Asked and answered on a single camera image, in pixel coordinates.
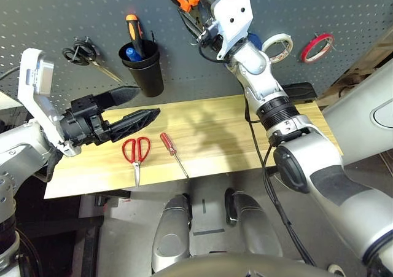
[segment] scissors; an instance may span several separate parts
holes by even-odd
[[[175,5],[179,7],[179,13],[182,20],[187,26],[187,21],[192,22],[198,27],[200,33],[202,33],[203,25],[201,21],[201,14],[198,10],[198,3],[200,0],[171,0]]]
[[[142,143],[141,143],[142,140],[145,140],[147,142],[147,151],[144,156],[142,156]],[[127,156],[127,153],[126,153],[126,147],[127,147],[128,143],[131,143],[131,159],[129,158],[129,156]],[[136,151],[138,152],[138,159],[135,157]],[[122,152],[123,152],[124,158],[134,166],[135,186],[136,187],[139,187],[139,181],[141,178],[140,165],[146,159],[147,154],[149,154],[149,151],[150,151],[150,140],[147,137],[139,137],[137,140],[128,139],[123,143]]]
[[[88,38],[86,41],[76,40],[72,46],[72,49],[64,48],[62,54],[68,60],[68,62],[72,64],[81,66],[92,64],[93,67],[97,68],[102,73],[105,73],[111,79],[114,79],[117,82],[122,82],[122,80],[117,75],[96,62],[97,52],[93,45],[88,42]]]

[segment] black cup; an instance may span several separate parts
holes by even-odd
[[[160,52],[155,42],[143,40],[144,52],[146,58],[142,61],[132,62],[127,57],[125,51],[127,48],[134,48],[129,42],[119,50],[119,57],[122,59],[124,66],[128,68],[134,77],[134,80],[146,97],[156,97],[164,90],[160,69]]]

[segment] gray pegboard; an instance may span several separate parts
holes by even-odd
[[[126,84],[134,84],[117,56],[129,41],[124,21],[129,13],[139,17],[145,36],[154,31],[165,90],[156,98],[140,95],[125,106],[241,93],[237,80],[222,64],[199,56],[170,0],[0,1],[0,71],[18,65],[28,47],[46,51],[55,61],[52,102],[58,109],[69,107],[72,99],[118,86],[95,68],[69,64],[61,56],[61,49],[72,46],[74,36],[89,36],[101,52],[101,62]],[[321,94],[392,25],[392,1],[251,0],[254,21],[250,31],[262,41],[276,33],[290,34],[292,55],[273,65],[275,78],[282,84],[310,82]],[[315,64],[301,63],[303,47],[315,34],[324,32],[335,36],[336,50]],[[0,90],[13,98],[17,95],[16,77],[0,83]]]

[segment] wooden board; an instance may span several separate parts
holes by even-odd
[[[203,99],[158,106],[106,111],[104,118],[115,122],[138,109],[161,109],[160,115],[145,129],[116,143],[82,147],[76,157],[64,157],[47,184],[45,198],[65,197],[134,186],[134,171],[123,157],[124,140],[148,137],[150,154],[141,165],[141,185],[184,179],[185,176],[159,137],[165,131],[176,145],[177,154],[189,176],[260,168],[248,123],[244,119],[243,96]],[[316,103],[297,106],[337,146],[329,126]],[[262,154],[268,148],[262,125],[254,124]],[[274,165],[270,156],[267,165]]]

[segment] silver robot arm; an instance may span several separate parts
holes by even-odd
[[[238,78],[250,110],[276,147],[274,160],[283,182],[318,202],[339,237],[370,270],[393,272],[393,198],[350,180],[336,147],[289,101],[271,74],[267,55],[246,39],[250,0],[217,0],[211,12],[214,18],[199,41],[207,46],[222,38],[217,60]]]
[[[79,154],[84,144],[116,142],[148,126],[160,113],[148,109],[112,124],[103,120],[105,109],[133,99],[140,91],[124,86],[71,101],[71,107],[59,114],[48,99],[52,72],[53,63],[43,51],[23,52],[18,99],[34,119],[0,134],[0,276],[20,276],[14,195],[23,182],[44,166],[47,175],[40,179],[49,182],[63,155]]]

